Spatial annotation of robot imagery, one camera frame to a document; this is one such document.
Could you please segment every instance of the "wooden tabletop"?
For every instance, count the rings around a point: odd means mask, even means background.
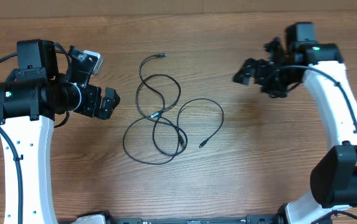
[[[310,172],[326,154],[325,130],[316,103],[306,89],[270,99],[259,86],[232,82],[245,59],[266,58],[263,44],[298,21],[312,21],[321,43],[338,44],[357,99],[357,11],[205,14],[184,16],[70,17],[0,20],[0,58],[16,51],[16,42],[48,39],[66,49],[100,52],[101,74],[91,84],[117,90],[121,103],[111,119],[72,114],[54,131],[51,149],[52,193],[59,220],[94,210],[115,217],[243,217],[275,213],[283,203],[309,189]],[[219,125],[219,108],[193,103],[181,116],[188,148],[172,162],[149,166],[123,151],[126,128],[140,114],[135,91],[138,66],[151,54],[143,75],[165,73],[182,88],[176,107],[164,115],[176,119],[179,107],[194,98],[210,98],[224,108],[222,129],[202,149],[198,145]],[[66,69],[63,57],[61,70]],[[17,60],[0,65],[0,82]],[[149,82],[170,104],[178,93],[166,78]],[[161,100],[146,88],[140,105],[151,114]],[[63,119],[56,117],[56,123]],[[130,153],[146,161],[168,159],[153,146],[153,123],[142,121],[128,133]],[[160,125],[156,140],[174,151],[176,135]],[[0,141],[0,223],[4,217],[4,158]],[[337,223],[353,222],[345,217]]]

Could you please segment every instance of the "tangled cable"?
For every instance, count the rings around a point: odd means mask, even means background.
[[[178,115],[177,115],[177,125],[174,125],[169,119],[165,118],[165,117],[162,117],[163,113],[165,111],[168,111],[170,110],[171,108],[173,108],[174,106],[177,105],[177,102],[179,100],[179,97],[181,96],[181,86],[179,85],[179,83],[171,76],[169,75],[165,75],[165,74],[154,74],[154,75],[150,75],[149,77],[147,77],[146,79],[143,79],[142,78],[142,74],[141,74],[141,70],[142,70],[142,66],[148,62],[151,58],[163,58],[165,57],[166,54],[155,54],[155,55],[150,55],[149,57],[145,58],[142,62],[141,62],[141,65],[140,65],[140,69],[138,71],[139,75],[140,75],[140,79],[141,79],[141,84],[138,86],[137,90],[136,90],[136,94],[135,94],[135,103],[136,103],[136,107],[138,108],[138,111],[142,114],[142,118],[139,118],[137,119],[136,121],[134,121],[133,123],[131,123],[129,125],[129,127],[127,128],[127,130],[125,131],[124,133],[124,136],[123,136],[123,149],[125,151],[125,153],[127,154],[128,157],[130,157],[131,159],[133,159],[134,161],[136,162],[140,162],[140,163],[143,163],[143,164],[148,164],[148,165],[163,165],[163,164],[166,164],[168,162],[171,162],[177,155],[183,153],[186,149],[186,147],[188,146],[188,137],[186,135],[186,133],[184,132],[184,130],[182,130],[180,127],[179,127],[179,115],[183,112],[183,109],[184,107],[188,104],[188,103],[191,103],[191,102],[194,102],[194,101],[198,101],[198,100],[207,100],[207,101],[210,101],[210,102],[213,102],[215,103],[218,107],[220,107],[220,110],[221,110],[221,113],[222,113],[222,119],[221,119],[221,124],[220,126],[217,128],[217,130],[212,134],[210,135],[206,140],[204,140],[202,143],[200,143],[199,145],[199,148],[202,148],[204,145],[206,145],[206,143],[208,142],[208,140],[210,140],[210,138],[212,138],[220,129],[221,129],[221,126],[222,124],[224,123],[224,110],[222,109],[222,107],[220,106],[220,104],[218,104],[217,102],[213,101],[213,100],[210,100],[210,99],[207,99],[207,98],[197,98],[197,99],[193,99],[193,100],[190,100],[188,102],[186,102],[178,111]],[[169,78],[170,80],[172,80],[176,86],[178,87],[178,96],[176,98],[176,100],[169,106],[166,107],[166,100],[164,99],[164,96],[157,90],[155,90],[154,88],[150,87],[146,82],[149,81],[150,79],[154,78],[154,77],[166,77],[166,78]],[[157,93],[161,99],[163,100],[163,108],[162,110],[159,110],[155,113],[153,113],[152,115],[146,115],[140,108],[140,105],[139,105],[139,102],[138,102],[138,95],[140,94],[140,91],[142,89],[143,86],[146,86],[147,88],[149,88],[151,91]],[[166,156],[170,156],[171,158],[168,159],[167,161],[165,162],[145,162],[145,161],[141,161],[139,159],[136,159],[134,158],[132,155],[130,155],[130,153],[128,153],[128,151],[126,150],[126,147],[125,147],[125,138],[126,138],[126,135],[128,133],[128,130],[130,130],[130,128],[137,122],[141,121],[142,119],[147,119],[149,121],[152,121],[154,122],[155,124],[153,125],[153,130],[152,130],[152,140],[153,140],[153,144],[155,145],[155,148],[157,148],[157,150],[159,150],[160,153],[166,155]],[[171,126],[172,128],[174,128],[174,130],[177,132],[177,148],[176,148],[176,151],[175,153],[168,153],[168,152],[165,152],[163,151],[162,149],[160,149],[160,147],[157,145],[156,143],[156,140],[155,140],[155,129],[156,129],[156,126],[158,124],[165,124],[165,125],[168,125],[168,126]]]

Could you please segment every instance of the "silver metal part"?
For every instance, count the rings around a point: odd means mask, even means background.
[[[98,75],[99,72],[101,71],[101,68],[102,68],[102,65],[103,65],[103,57],[102,57],[102,55],[100,53],[92,52],[90,50],[84,50],[83,53],[88,54],[88,55],[92,55],[92,56],[95,56],[95,57],[98,58],[98,61],[95,64],[95,67],[94,67],[94,69],[92,71],[92,73],[94,75]]]

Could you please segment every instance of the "wall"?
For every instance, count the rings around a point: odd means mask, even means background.
[[[357,0],[0,0],[0,19],[357,10]]]

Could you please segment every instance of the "wooden surface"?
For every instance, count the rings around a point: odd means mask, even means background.
[[[0,0],[0,19],[357,10],[357,0]]]
[[[51,168],[57,218],[94,210],[110,210],[115,217],[241,217],[274,213],[299,198],[326,153],[315,102],[302,86],[288,98],[273,100],[260,94],[259,86],[231,81],[245,59],[266,58],[263,44],[283,36],[284,28],[296,21],[313,21],[320,42],[339,45],[357,99],[357,11],[0,20],[0,58],[15,52],[18,40],[36,38],[100,52],[105,65],[91,84],[110,86],[121,96],[108,121],[73,114],[55,130]],[[166,73],[182,88],[177,107],[166,117],[175,120],[185,102],[206,97],[222,105],[226,120],[199,149],[221,117],[213,104],[189,106],[180,122],[189,136],[186,151],[164,166],[148,166],[129,159],[121,140],[140,117],[135,106],[139,63],[159,52],[168,56],[146,64],[144,76]],[[65,60],[59,62],[65,69]],[[16,67],[15,58],[2,63],[0,82]],[[165,95],[167,104],[176,98],[171,82],[155,78],[150,84]],[[140,104],[147,113],[161,106],[147,89]],[[166,158],[151,143],[151,127],[147,122],[135,126],[126,145],[138,158],[161,161]],[[156,134],[163,148],[174,150],[174,131],[160,126]],[[0,223],[3,163],[0,141]]]

